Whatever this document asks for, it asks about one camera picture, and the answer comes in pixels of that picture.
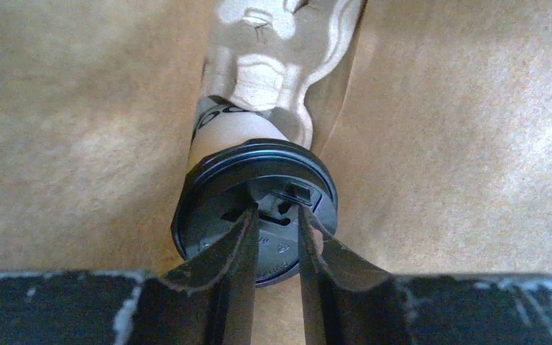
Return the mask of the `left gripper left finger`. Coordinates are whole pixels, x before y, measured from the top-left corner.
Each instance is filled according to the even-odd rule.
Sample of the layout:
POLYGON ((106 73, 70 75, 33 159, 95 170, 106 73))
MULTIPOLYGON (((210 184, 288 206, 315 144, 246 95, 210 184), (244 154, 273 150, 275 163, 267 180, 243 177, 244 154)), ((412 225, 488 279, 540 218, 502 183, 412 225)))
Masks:
POLYGON ((0 344, 249 344, 258 210, 198 256, 146 270, 0 272, 0 344))

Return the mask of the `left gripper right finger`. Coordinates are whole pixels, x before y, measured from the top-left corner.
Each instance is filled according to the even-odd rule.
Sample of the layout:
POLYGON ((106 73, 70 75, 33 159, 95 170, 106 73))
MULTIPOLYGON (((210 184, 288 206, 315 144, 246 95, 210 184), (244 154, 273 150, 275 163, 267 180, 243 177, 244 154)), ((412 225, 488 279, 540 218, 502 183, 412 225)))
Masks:
POLYGON ((308 344, 552 344, 552 275, 396 275, 298 220, 308 344))

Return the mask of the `green brown paper bag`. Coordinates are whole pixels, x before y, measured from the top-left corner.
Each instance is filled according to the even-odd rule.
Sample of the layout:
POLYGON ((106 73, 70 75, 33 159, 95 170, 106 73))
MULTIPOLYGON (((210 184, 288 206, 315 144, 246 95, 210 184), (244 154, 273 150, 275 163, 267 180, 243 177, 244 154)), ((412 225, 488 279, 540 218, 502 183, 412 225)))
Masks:
MULTIPOLYGON (((214 3, 0 1, 0 272, 190 260, 171 223, 214 3)), ((552 275, 552 1, 363 3, 305 95, 331 235, 396 275, 552 275)), ((249 344, 308 344, 300 267, 256 273, 249 344)))

